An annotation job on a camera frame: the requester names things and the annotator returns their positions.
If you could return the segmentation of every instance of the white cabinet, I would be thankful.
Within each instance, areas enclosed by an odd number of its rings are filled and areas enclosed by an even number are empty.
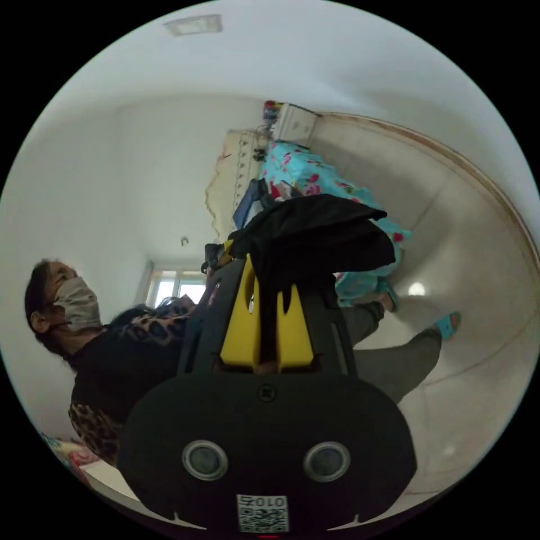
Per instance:
[[[285,103],[272,128],[272,138],[309,148],[309,140],[318,118],[315,112]]]

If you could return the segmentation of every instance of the teal slipper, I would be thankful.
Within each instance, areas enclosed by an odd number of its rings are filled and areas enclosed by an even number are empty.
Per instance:
[[[458,318],[457,328],[455,330],[452,328],[452,321],[450,319],[453,315],[457,315],[457,318]],[[439,319],[435,323],[434,326],[436,326],[439,329],[443,340],[448,339],[453,334],[455,334],[457,330],[459,329],[459,327],[461,326],[461,314],[458,313],[457,311],[454,311],[450,313],[449,315],[446,315],[442,319]]]
[[[380,277],[377,281],[377,286],[375,287],[375,292],[382,294],[382,293],[388,293],[390,296],[390,300],[392,301],[392,304],[394,304],[394,310],[392,313],[395,313],[398,310],[399,302],[398,297],[396,293],[394,292],[394,289],[392,289],[392,285],[388,283],[388,280],[386,280],[383,277]]]

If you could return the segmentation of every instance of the black device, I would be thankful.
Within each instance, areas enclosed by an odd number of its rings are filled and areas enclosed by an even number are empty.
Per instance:
[[[227,251],[209,249],[218,269],[177,377],[134,407],[118,469],[149,510],[216,534],[322,532],[382,514],[415,451],[396,404],[357,377],[334,277],[267,294],[249,257]],[[278,373],[256,373],[268,362]]]

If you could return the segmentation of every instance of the floor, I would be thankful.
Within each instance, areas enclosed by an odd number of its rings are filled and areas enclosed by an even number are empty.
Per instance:
[[[318,120],[311,149],[346,181],[368,187],[392,220],[413,231],[390,279],[399,313],[387,315],[357,348],[405,343],[453,310],[463,318],[435,370],[400,404],[418,472],[382,519],[463,478],[509,423],[538,357],[538,260],[504,196],[435,141],[328,115]]]

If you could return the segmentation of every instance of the white wall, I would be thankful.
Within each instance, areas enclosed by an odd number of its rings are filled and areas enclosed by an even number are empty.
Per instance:
[[[118,116],[66,126],[17,157],[0,204],[0,347],[30,419],[49,435],[74,435],[73,374],[27,327],[24,291],[42,258],[72,264],[109,320],[136,301],[146,254],[130,230],[120,190]]]
[[[263,123],[263,101],[186,95],[120,112],[120,160],[126,204],[145,252],[158,262],[198,269],[215,232],[205,190],[230,129]],[[189,244],[182,247],[182,236]]]
[[[163,28],[169,20],[212,13],[222,14],[222,33],[172,38]],[[417,36],[337,2],[219,0],[170,13],[86,64],[55,96],[40,125],[105,103],[217,91],[374,116],[425,133],[490,176],[540,247],[533,177],[482,91]]]

